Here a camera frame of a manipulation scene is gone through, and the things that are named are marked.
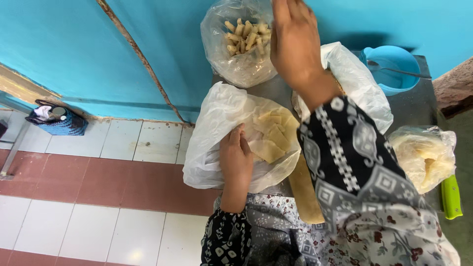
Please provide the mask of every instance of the clear plastic bag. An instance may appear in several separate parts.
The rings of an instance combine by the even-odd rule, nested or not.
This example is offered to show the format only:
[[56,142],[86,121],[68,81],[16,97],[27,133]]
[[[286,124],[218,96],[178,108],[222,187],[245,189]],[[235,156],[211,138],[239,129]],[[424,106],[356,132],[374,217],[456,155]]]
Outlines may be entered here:
[[[393,123],[393,114],[386,96],[368,68],[340,42],[322,45],[320,55],[323,68],[330,68],[345,93],[375,121],[378,130],[384,134]],[[294,102],[298,103],[300,118],[304,121],[311,112],[300,96]]]
[[424,194],[455,174],[456,135],[438,126],[402,126],[388,137],[399,166]]
[[[219,162],[219,142],[235,126],[244,122],[248,144],[253,150],[258,139],[253,138],[253,115],[284,108],[261,97],[248,95],[246,90],[218,82],[210,88],[201,106],[201,113],[189,140],[184,163],[184,183],[195,188],[222,188],[223,175]],[[285,179],[296,167],[301,148],[297,138],[290,149],[275,162],[255,161],[249,192],[259,193]]]
[[230,56],[224,34],[228,32],[225,21],[269,24],[273,21],[269,0],[223,0],[213,4],[201,22],[201,36],[205,57],[219,74],[230,84],[250,88],[277,75],[270,60],[271,42],[264,44],[264,55],[257,49],[245,54]]

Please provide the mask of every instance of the blue woven bag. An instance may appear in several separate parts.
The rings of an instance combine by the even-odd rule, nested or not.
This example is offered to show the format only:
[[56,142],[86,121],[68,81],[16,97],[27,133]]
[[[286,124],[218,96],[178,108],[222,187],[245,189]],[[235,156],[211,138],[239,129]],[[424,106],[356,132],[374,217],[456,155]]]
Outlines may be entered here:
[[[59,107],[51,102],[43,100],[36,100],[35,102],[39,104],[39,106],[51,106],[51,110],[55,107]],[[65,107],[64,109],[66,110],[66,113],[64,114],[66,116],[65,120],[42,121],[38,119],[38,115],[35,111],[31,111],[30,115],[25,117],[25,119],[53,136],[83,136],[88,122],[71,112],[69,109]]]

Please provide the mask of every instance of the white floor tile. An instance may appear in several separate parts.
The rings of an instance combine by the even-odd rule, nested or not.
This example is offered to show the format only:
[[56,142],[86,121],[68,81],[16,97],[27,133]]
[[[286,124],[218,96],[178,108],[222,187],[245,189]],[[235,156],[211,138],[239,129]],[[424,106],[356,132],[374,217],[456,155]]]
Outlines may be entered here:
[[166,213],[157,266],[199,265],[208,219],[208,216]]
[[112,120],[100,158],[133,160],[143,121]]
[[179,143],[179,152],[177,153],[177,164],[184,164],[187,147],[189,147],[189,139],[194,131],[193,127],[184,126],[182,128],[181,142]]
[[14,250],[57,256],[74,204],[32,200]]
[[156,266],[166,213],[120,209],[107,262]]
[[46,153],[100,157],[110,120],[91,121],[83,136],[52,136]]
[[0,248],[13,249],[31,199],[0,195]]
[[[17,111],[10,112],[11,115],[8,119],[8,129],[5,134],[0,138],[2,141],[14,142],[17,139],[18,133],[20,133],[21,126],[24,122],[26,122],[25,117],[26,115]],[[0,142],[0,149],[11,149],[13,144],[10,143],[1,143]]]
[[13,110],[0,110],[0,120],[3,120],[8,124],[11,113],[13,113]]
[[31,151],[45,153],[52,135],[31,124],[23,141],[20,144],[20,151]]
[[143,122],[133,160],[176,163],[181,131],[177,123]]
[[59,256],[105,262],[118,211],[118,208],[76,204]]

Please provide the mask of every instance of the hand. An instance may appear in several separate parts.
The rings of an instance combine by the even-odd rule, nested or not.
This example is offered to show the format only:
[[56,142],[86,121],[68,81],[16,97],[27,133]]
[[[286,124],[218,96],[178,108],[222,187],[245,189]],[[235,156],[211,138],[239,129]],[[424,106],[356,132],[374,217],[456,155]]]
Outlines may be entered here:
[[302,0],[273,0],[271,62],[311,110],[340,92],[320,58],[317,18]]
[[253,174],[253,153],[245,139],[244,123],[239,124],[220,141],[220,168],[225,186],[220,209],[241,213]]

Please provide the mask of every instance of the brown floor tile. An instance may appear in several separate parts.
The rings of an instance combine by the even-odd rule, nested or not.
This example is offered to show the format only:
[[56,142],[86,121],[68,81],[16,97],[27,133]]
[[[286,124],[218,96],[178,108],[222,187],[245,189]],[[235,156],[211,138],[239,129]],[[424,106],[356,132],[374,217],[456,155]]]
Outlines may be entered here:
[[83,260],[68,257],[58,257],[56,266],[104,266],[105,262]]
[[119,207],[131,161],[90,158],[77,203]]
[[56,256],[14,250],[8,266],[54,266]]
[[75,202],[90,157],[51,154],[33,198]]
[[45,153],[19,151],[8,170],[15,177],[0,181],[0,194],[32,197],[48,157]]
[[10,254],[11,249],[0,248],[0,266],[7,266]]
[[213,202],[220,191],[196,189],[184,184],[182,167],[176,164],[133,161],[122,207],[211,215]]
[[7,156],[8,156],[9,153],[10,153],[10,150],[0,149],[0,163],[1,163],[2,166],[5,163],[5,161],[7,160]]

